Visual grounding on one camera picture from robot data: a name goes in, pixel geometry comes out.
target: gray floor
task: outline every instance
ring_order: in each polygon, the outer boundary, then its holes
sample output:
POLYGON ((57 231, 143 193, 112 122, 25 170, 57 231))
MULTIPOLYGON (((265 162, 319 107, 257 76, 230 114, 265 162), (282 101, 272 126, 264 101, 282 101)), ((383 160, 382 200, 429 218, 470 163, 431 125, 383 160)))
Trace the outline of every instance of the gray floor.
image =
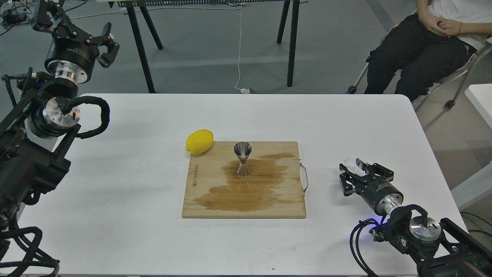
MULTIPOLYGON (((67 0, 65 10, 78 3, 67 0)), ((415 9, 414 2, 408 0, 311 0, 301 4, 294 85, 287 88, 289 26, 284 42, 276 43, 281 2, 253 3, 241 10, 225 5, 187 7, 150 12, 163 50, 156 48, 141 14, 137 13, 158 93, 239 93, 235 85, 241 37, 239 88, 252 87, 262 94, 343 94, 360 74, 367 53, 392 26, 415 9)), ((73 19, 93 35, 99 34, 110 21, 115 41, 121 45, 115 63, 109 69, 96 65, 91 81, 79 86, 79 94, 147 93, 128 16, 117 7, 110 9, 106 3, 95 1, 69 11, 68 15, 74 18, 104 12, 115 13, 73 19)), ((50 43, 48 34, 15 27, 0 37, 0 74, 25 73, 28 67, 44 70, 50 43)), ((470 83, 492 83, 491 63, 492 59, 487 57, 470 83)), ((492 130, 469 100, 461 95, 450 111, 442 108, 458 85, 451 83, 430 95, 417 112, 451 189, 492 161, 492 130)), ((362 81, 357 93, 364 88, 362 81)), ((5 89, 0 86, 0 118, 10 109, 5 89)), ((53 140, 36 142, 46 148, 54 144, 53 140)), ((491 208, 492 199, 487 198, 465 211, 490 222, 491 208)), ((469 229, 492 232, 490 226, 472 216, 463 218, 469 229)), ((490 238, 472 235, 492 248, 490 238)))

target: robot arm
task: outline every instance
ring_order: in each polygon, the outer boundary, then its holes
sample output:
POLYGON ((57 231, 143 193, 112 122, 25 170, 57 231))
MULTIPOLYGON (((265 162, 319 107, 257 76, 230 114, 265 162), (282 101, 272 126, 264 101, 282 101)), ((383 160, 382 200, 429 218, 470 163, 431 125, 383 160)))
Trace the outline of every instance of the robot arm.
MULTIPOLYGON (((492 276, 492 252, 448 218, 437 222, 418 205, 403 206, 403 194, 390 183, 392 171, 379 164, 365 164, 356 157, 347 159, 339 167, 340 185, 345 196, 359 194, 376 214, 389 216, 386 223, 361 222, 352 232, 352 249, 355 231, 359 229, 359 235, 365 226, 375 225, 370 231, 374 240, 388 241, 400 253, 408 254, 416 263, 420 277, 492 276), (420 216, 412 217, 412 211, 417 211, 420 216), (458 243, 449 242, 444 231, 458 243), (440 245, 449 254, 434 258, 440 245)), ((356 255, 354 258, 370 276, 377 276, 356 255)))
POLYGON ((20 276, 28 266, 51 267, 54 270, 49 276, 57 274, 58 260, 38 249, 41 230, 19 229, 16 213, 21 203, 34 205, 41 194, 56 189, 70 168, 65 154, 75 138, 96 136, 109 125, 107 102, 96 97, 77 97, 77 92, 78 84, 90 80, 96 60, 105 68, 114 62, 119 45, 110 35, 110 23, 104 26, 101 36, 92 36, 72 24, 62 8, 63 2, 41 0, 31 21, 35 31, 53 37, 44 64, 48 73, 33 73, 30 68, 26 74, 2 76, 14 108, 0 122, 0 261, 10 244, 7 239, 13 239, 26 252, 22 261, 0 263, 0 268, 16 267, 10 276, 20 276), (107 53, 100 54, 100 46, 107 47, 107 53), (15 103, 11 80, 17 80, 17 87, 22 90, 19 103, 15 103), (100 106, 99 128, 78 133, 80 104, 100 106), (25 120, 40 138, 64 137, 51 152, 27 138, 25 120), (26 234, 34 234, 33 239, 26 234))

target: person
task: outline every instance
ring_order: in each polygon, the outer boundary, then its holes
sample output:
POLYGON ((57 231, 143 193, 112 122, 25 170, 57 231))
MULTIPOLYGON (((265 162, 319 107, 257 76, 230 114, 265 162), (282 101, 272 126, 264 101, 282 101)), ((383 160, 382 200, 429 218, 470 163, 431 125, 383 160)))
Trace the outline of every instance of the person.
POLYGON ((401 69, 395 94, 411 102, 463 67, 492 35, 492 0, 416 0, 417 13, 369 53, 365 94, 382 94, 401 69))

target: white shirt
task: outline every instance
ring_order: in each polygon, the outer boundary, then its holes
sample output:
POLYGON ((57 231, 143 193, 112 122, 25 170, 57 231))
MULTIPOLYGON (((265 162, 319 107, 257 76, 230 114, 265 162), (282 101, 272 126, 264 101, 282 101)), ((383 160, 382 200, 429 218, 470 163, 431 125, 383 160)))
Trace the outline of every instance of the white shirt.
MULTIPOLYGON (((429 13, 465 23, 492 23, 492 0, 434 0, 429 13)), ((486 35, 464 34, 457 38, 480 50, 485 46, 486 35)))

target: hand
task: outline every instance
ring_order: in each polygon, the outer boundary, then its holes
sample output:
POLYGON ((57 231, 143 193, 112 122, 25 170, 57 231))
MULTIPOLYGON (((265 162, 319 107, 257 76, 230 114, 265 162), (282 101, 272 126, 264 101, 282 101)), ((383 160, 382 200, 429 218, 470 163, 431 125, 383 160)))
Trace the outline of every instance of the hand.
POLYGON ((445 19, 439 23, 439 27, 446 31, 449 36, 455 36, 460 34, 462 22, 445 19))
POLYGON ((448 31, 442 29, 438 24, 442 24, 444 21, 448 21, 445 18, 433 16, 430 14, 419 14, 419 21, 424 25, 424 27, 440 36, 450 36, 448 31))

